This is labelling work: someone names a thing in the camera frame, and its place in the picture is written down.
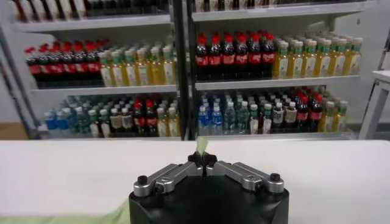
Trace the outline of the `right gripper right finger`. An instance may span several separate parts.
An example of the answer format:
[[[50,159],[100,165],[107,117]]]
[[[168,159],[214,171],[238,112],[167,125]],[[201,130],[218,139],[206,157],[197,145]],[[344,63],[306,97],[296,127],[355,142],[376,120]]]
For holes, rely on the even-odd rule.
[[[241,185],[250,192],[257,192],[261,187],[273,194],[284,192],[284,181],[278,173],[267,174],[241,162],[227,163],[218,161],[215,155],[203,156],[208,176],[225,176]]]

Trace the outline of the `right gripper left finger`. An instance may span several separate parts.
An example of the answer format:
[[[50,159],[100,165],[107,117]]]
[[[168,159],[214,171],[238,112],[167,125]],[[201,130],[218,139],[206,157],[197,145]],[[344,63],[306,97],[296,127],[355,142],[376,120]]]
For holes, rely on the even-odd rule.
[[[153,192],[168,194],[185,178],[202,174],[203,156],[195,152],[188,156],[188,161],[184,164],[168,164],[150,176],[139,176],[133,184],[133,194],[136,197],[148,197]]]

